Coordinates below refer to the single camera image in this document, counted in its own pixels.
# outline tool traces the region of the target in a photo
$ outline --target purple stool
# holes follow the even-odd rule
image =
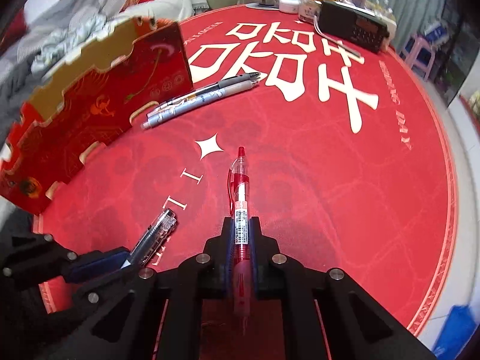
[[[421,35],[415,34],[405,43],[400,52],[400,58],[405,61],[415,73],[428,80],[431,68],[435,61],[435,50]]]

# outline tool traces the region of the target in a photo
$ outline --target clear pen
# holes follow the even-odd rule
[[[132,264],[146,266],[158,248],[165,242],[167,237],[174,231],[177,225],[175,213],[167,208],[148,226],[142,238],[125,260],[122,268]]]

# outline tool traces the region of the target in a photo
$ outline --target white cable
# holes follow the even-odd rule
[[[352,53],[354,56],[356,56],[358,58],[362,57],[358,51],[356,51],[356,50],[354,50],[354,49],[352,49],[348,46],[345,46],[342,43],[337,42],[335,39],[330,38],[328,35],[325,35],[322,31],[320,31],[320,27],[318,27],[318,16],[317,15],[315,15],[313,17],[313,27],[315,28],[315,31],[317,32],[317,34],[319,34],[322,38],[325,38],[328,41],[330,41],[332,43],[335,43],[338,47],[341,47],[342,49],[347,50],[349,53]]]

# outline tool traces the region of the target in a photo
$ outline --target white star shape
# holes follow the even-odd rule
[[[223,149],[221,149],[217,144],[217,134],[206,140],[196,140],[195,143],[197,143],[198,146],[200,146],[200,149],[202,149],[202,156],[200,159],[205,157],[207,154],[223,151]]]

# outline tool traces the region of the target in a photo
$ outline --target white pen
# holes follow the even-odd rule
[[[234,76],[234,77],[229,77],[227,79],[222,79],[219,82],[216,82],[215,84],[207,85],[204,86],[203,88],[197,89],[196,91],[193,91],[191,93],[187,93],[186,95],[176,97],[172,100],[168,100],[160,104],[158,107],[156,107],[152,112],[149,112],[147,114],[147,117],[153,116],[155,114],[158,114],[159,112],[162,112],[162,110],[169,105],[177,105],[178,103],[181,103],[182,101],[190,100],[195,97],[198,97],[200,95],[204,95],[205,93],[209,93],[212,91],[216,91],[217,89],[222,89],[226,88],[227,86],[233,85],[233,84],[238,84],[242,83],[243,81],[246,80],[257,80],[260,78],[260,72],[255,71],[253,73],[243,73],[240,74],[239,76]]]
[[[235,95],[236,93],[247,91],[257,85],[257,81],[243,81],[238,84],[233,84],[227,86],[222,89],[218,89],[216,91],[211,91],[200,96],[197,96],[193,99],[187,100],[175,107],[170,109],[166,109],[165,111],[161,111],[160,113],[150,116],[148,120],[142,124],[142,128],[147,130],[149,128],[153,128],[158,126],[159,124],[165,123],[166,121],[182,115],[188,111],[191,111],[195,108],[202,107],[203,105],[207,105],[213,103],[216,100],[220,100],[223,97]]]

